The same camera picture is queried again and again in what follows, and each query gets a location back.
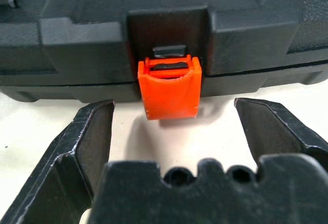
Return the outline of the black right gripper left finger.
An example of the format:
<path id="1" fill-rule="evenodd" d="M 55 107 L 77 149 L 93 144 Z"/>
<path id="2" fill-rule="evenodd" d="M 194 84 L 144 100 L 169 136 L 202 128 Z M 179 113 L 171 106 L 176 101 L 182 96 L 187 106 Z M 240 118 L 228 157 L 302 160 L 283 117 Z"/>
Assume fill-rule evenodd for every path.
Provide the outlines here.
<path id="1" fill-rule="evenodd" d="M 1 223 L 79 223 L 109 160 L 114 101 L 80 108 L 26 180 Z"/>

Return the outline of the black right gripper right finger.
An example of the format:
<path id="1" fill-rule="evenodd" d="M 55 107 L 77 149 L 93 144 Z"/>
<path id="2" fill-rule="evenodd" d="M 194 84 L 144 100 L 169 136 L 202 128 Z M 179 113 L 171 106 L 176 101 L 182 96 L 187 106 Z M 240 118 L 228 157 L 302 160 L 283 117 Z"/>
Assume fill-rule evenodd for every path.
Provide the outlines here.
<path id="1" fill-rule="evenodd" d="M 327 168 L 327 141 L 284 105 L 263 99 L 236 98 L 234 106 L 257 165 L 263 155 L 301 153 Z"/>

